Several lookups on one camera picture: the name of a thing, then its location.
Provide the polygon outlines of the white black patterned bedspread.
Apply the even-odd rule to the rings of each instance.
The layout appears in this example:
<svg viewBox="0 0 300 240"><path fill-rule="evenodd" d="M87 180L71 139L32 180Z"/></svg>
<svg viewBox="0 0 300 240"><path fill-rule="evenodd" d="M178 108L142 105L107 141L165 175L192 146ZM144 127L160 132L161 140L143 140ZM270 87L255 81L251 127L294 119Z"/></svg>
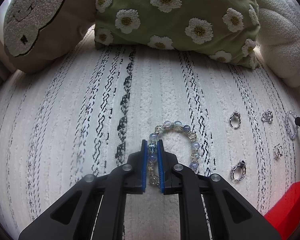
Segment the white black patterned bedspread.
<svg viewBox="0 0 300 240"><path fill-rule="evenodd" d="M266 213L300 181L300 130L287 135L288 111L300 116L300 93L267 66L146 47L96 50L90 30L50 68L16 71L0 88L0 223L17 239L75 182L124 164L167 120L196 132L200 174L229 180L244 160L246 177L231 184Z"/></svg>

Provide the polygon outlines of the green daisy pillow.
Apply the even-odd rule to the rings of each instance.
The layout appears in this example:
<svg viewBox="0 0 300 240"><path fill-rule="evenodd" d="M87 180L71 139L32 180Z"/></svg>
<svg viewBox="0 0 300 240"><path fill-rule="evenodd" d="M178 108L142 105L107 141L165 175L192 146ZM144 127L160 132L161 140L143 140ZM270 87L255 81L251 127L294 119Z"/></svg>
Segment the green daisy pillow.
<svg viewBox="0 0 300 240"><path fill-rule="evenodd" d="M195 51L222 63L258 66L256 0L96 0L95 44Z"/></svg>

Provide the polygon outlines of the white pumpkin plush pillow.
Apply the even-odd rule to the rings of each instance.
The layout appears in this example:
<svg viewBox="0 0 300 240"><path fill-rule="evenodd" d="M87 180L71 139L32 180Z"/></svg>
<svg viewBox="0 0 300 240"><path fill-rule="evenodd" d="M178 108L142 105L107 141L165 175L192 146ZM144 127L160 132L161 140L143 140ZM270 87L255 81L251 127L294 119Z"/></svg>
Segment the white pumpkin plush pillow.
<svg viewBox="0 0 300 240"><path fill-rule="evenodd" d="M300 14L292 0L256 0L264 62L289 87L300 91Z"/></svg>

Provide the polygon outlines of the red jewelry box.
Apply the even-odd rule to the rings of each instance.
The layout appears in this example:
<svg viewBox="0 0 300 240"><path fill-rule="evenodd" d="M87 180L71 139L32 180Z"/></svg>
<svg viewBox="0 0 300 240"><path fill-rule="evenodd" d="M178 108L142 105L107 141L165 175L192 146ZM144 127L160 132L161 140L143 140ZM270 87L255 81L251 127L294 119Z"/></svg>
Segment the red jewelry box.
<svg viewBox="0 0 300 240"><path fill-rule="evenodd" d="M293 183L264 218L288 239L300 223L300 181Z"/></svg>

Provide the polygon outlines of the small silver ear cuff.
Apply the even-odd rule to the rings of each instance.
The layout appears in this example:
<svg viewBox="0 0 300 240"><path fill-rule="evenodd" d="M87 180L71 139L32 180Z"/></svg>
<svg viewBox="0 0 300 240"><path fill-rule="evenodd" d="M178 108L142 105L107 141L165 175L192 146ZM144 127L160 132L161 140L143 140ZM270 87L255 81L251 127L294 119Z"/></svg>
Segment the small silver ear cuff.
<svg viewBox="0 0 300 240"><path fill-rule="evenodd" d="M283 156L283 148L281 144L277 144L274 146L274 159L278 160Z"/></svg>

